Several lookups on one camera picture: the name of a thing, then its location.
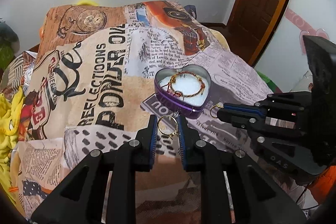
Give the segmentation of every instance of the yellow object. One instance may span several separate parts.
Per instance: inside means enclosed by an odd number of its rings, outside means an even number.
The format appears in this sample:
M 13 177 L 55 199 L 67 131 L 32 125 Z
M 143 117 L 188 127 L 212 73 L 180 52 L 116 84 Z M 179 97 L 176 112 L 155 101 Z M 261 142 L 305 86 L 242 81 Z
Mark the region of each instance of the yellow object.
M 230 52 L 229 44 L 227 43 L 225 37 L 218 31 L 210 29 L 211 33 L 217 38 L 217 40 L 221 43 L 224 49 Z
M 98 3 L 92 0 L 80 0 L 79 2 L 76 3 L 76 5 L 98 6 Z
M 13 204 L 15 204 L 15 201 L 9 191 L 12 186 L 9 161 L 11 151 L 17 144 L 18 127 L 24 99 L 21 87 L 14 95 L 12 103 L 6 100 L 3 93 L 0 94 L 0 184 Z

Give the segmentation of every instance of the door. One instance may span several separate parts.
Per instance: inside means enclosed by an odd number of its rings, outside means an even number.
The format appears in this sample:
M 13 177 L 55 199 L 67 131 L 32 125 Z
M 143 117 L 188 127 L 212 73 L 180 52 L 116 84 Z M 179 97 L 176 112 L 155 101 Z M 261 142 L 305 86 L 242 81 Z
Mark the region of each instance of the door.
M 227 25 L 226 39 L 231 50 L 250 65 L 274 29 L 285 1 L 236 0 Z

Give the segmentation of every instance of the silver bolt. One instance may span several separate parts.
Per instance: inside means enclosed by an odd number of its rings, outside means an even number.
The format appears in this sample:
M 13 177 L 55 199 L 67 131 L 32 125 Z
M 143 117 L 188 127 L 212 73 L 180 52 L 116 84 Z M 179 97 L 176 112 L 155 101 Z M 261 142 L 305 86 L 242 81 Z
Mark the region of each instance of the silver bolt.
M 236 150 L 235 154 L 238 158 L 244 158 L 246 155 L 244 150 Z
M 90 156 L 91 157 L 98 157 L 100 155 L 100 150 L 98 150 L 98 149 L 95 149 L 95 150 L 92 150 L 91 152 L 90 152 Z
M 198 141 L 196 142 L 196 145 L 197 145 L 198 147 L 204 147 L 206 144 L 207 144 L 207 143 L 206 143 L 205 141 L 203 141 L 203 140 L 198 140 Z
M 265 138 L 263 136 L 260 136 L 257 138 L 258 143 L 263 143 L 265 141 Z
M 138 140 L 131 140 L 131 141 L 129 141 L 129 145 L 133 146 L 133 147 L 136 147 L 139 144 L 140 144 L 140 142 Z

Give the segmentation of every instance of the heart-shaped box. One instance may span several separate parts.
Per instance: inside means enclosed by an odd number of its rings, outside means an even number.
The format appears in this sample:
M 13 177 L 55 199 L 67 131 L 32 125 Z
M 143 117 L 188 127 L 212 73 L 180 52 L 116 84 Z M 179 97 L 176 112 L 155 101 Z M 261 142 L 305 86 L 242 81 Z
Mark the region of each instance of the heart-shaped box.
M 173 76 L 178 72 L 181 71 L 189 71 L 194 74 L 197 74 L 199 76 L 202 76 L 206 79 L 209 85 L 209 91 L 210 91 L 210 85 L 211 85 L 211 77 L 208 73 L 208 71 L 201 66 L 198 65 L 187 65 L 181 69 L 168 69 L 164 68 L 159 70 L 154 78 L 154 88 L 155 88 L 155 95 L 156 98 L 168 109 L 170 109 L 173 112 L 179 111 L 180 114 L 183 116 L 190 118 L 190 119 L 197 119 L 201 113 L 203 108 L 205 107 L 209 93 L 204 101 L 204 103 L 201 106 L 194 106 L 189 103 L 186 103 L 182 100 L 180 100 L 178 97 L 173 96 L 171 93 L 167 91 L 167 89 L 164 89 L 160 87 L 159 82 L 163 80 L 164 78 L 168 76 Z

